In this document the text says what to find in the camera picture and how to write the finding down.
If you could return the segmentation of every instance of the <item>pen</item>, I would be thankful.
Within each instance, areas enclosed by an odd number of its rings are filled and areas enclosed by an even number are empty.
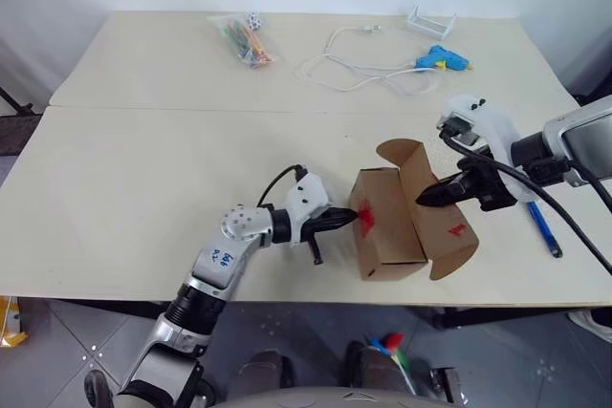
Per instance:
[[[534,219],[542,238],[544,238],[544,242],[550,250],[551,255],[553,255],[555,258],[561,258],[563,256],[563,251],[561,250],[561,247],[559,247],[555,236],[553,236],[551,228],[549,228],[546,224],[544,216],[540,212],[537,204],[533,202],[527,203],[527,208],[529,209],[529,213],[531,214],[532,219]]]

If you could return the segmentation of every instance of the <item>white table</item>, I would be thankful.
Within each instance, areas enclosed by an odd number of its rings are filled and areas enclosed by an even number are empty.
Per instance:
[[[395,21],[368,18],[369,23]],[[319,53],[331,30],[356,22],[273,16],[268,33],[282,56],[259,72],[241,67],[216,35],[204,32],[208,23],[202,14],[111,16],[55,94],[0,189],[0,294],[169,299],[223,212],[256,201],[289,163],[318,172],[342,203],[361,167],[385,165],[375,153],[383,140],[422,140],[437,175],[456,170],[458,156],[434,130],[447,95],[487,97],[504,107],[524,134],[576,107],[512,20],[458,21],[446,45],[473,58],[475,70],[445,74],[443,87],[422,97],[401,99],[379,85],[340,95],[292,76],[295,63]],[[361,18],[359,24],[367,23]],[[296,32],[301,40],[288,40]],[[406,47],[430,43],[401,30],[394,37]],[[357,47],[365,38],[346,40],[339,50]],[[272,198],[280,199],[286,187],[281,184]],[[564,184],[550,191],[609,251],[610,217],[593,191]],[[429,281],[422,269],[399,282],[362,282],[351,230],[345,228],[320,235],[325,260],[320,267],[313,266],[307,247],[256,253],[236,298],[472,306],[612,303],[612,278],[545,206],[565,252],[561,260],[548,253],[525,209],[484,213],[476,201],[460,206],[480,248],[444,280]]]

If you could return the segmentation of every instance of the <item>cardboard box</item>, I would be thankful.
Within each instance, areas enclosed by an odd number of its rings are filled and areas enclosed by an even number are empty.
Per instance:
[[[362,169],[350,205],[360,213],[354,223],[361,277],[395,280],[432,262],[429,278],[442,279],[464,265],[478,238],[459,207],[426,207],[417,197],[437,182],[422,143],[395,139],[377,153],[398,168]]]

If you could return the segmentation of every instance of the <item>yellow object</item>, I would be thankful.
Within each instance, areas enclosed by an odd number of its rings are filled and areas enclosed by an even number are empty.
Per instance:
[[[0,348],[13,348],[27,337],[21,332],[17,298],[0,296]]]

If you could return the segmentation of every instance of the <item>charging cable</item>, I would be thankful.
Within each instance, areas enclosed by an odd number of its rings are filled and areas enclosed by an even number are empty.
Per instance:
[[[402,96],[415,96],[421,95],[424,93],[428,93],[429,91],[434,90],[440,84],[440,78],[438,75],[437,78],[428,78],[427,86],[421,90],[417,91],[409,91],[402,85],[400,85],[397,81],[397,77],[401,75],[418,73],[420,75],[424,75],[427,73],[427,76],[431,76],[431,73],[437,73],[436,69],[430,68],[419,68],[416,69],[415,62],[409,61],[400,66],[392,66],[392,67],[381,67],[381,66],[367,66],[367,65],[359,65],[354,64],[352,62],[347,61],[341,56],[332,53],[332,47],[336,39],[343,32],[361,32],[361,33],[373,33],[381,30],[381,26],[360,26],[360,27],[345,27],[336,29],[327,40],[325,44],[325,48],[323,48],[323,54],[320,54],[315,57],[311,57],[304,61],[300,66],[298,66],[296,70],[296,76],[302,80],[313,82],[319,86],[324,88],[329,88],[331,90],[339,91],[342,93],[348,93],[350,91],[354,91],[359,89],[360,87],[372,82],[379,81],[380,83],[386,85],[394,92],[402,95]],[[332,62],[339,64],[340,66],[345,67],[350,70],[353,74],[359,76],[361,80],[351,86],[340,87],[335,86],[330,83],[327,83],[323,80],[319,80],[313,77],[313,69],[317,66],[317,64],[324,60],[328,59]]]

